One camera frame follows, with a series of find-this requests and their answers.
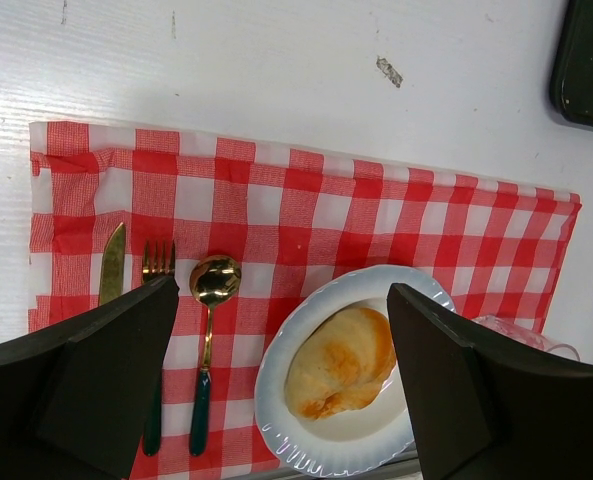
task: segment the baked pastry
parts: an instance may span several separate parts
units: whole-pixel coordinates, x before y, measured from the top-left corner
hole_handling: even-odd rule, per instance
[[[370,308],[341,310],[296,352],[285,382],[287,408],[310,420],[365,408],[395,364],[387,318]]]

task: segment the fork tines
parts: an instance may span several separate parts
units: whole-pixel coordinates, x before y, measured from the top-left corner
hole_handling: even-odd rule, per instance
[[[176,244],[172,240],[171,254],[169,258],[166,252],[166,242],[162,242],[161,255],[158,254],[159,242],[154,243],[154,255],[150,256],[149,242],[145,242],[143,254],[143,283],[160,275],[174,275],[176,271]]]

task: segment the clear glass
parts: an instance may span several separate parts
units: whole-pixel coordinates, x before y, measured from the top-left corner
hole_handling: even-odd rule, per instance
[[[478,317],[473,321],[532,348],[580,362],[580,355],[574,347],[558,342],[551,337],[532,332],[493,315]]]

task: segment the cutlery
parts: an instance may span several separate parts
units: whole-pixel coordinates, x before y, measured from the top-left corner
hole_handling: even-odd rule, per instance
[[[176,245],[172,241],[171,255],[167,260],[165,252],[165,243],[162,245],[162,255],[158,256],[158,243],[154,245],[154,256],[150,257],[149,242],[145,242],[145,252],[143,254],[143,284],[161,275],[174,276],[176,272]],[[148,457],[156,455],[160,450],[161,424],[162,424],[162,404],[163,404],[163,376],[158,377],[158,384],[154,391],[152,406],[145,420],[145,429],[143,432],[143,452]]]
[[[123,293],[126,236],[125,224],[121,222],[105,246],[100,269],[99,305],[104,305]]]
[[[212,363],[212,325],[214,309],[232,298],[240,287],[240,266],[231,257],[214,255],[200,261],[189,277],[189,289],[196,300],[207,307],[207,330],[201,367],[196,378],[192,426],[189,432],[189,453],[201,455],[207,448],[209,432],[209,393]]]

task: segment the gold spoon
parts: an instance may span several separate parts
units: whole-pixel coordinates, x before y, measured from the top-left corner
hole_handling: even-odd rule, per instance
[[[192,426],[189,433],[189,453],[198,456],[207,447],[209,392],[212,363],[212,324],[214,309],[232,298],[240,287],[240,265],[226,255],[213,255],[198,262],[189,276],[189,290],[196,300],[207,307],[207,331],[200,370],[196,377],[196,395]]]

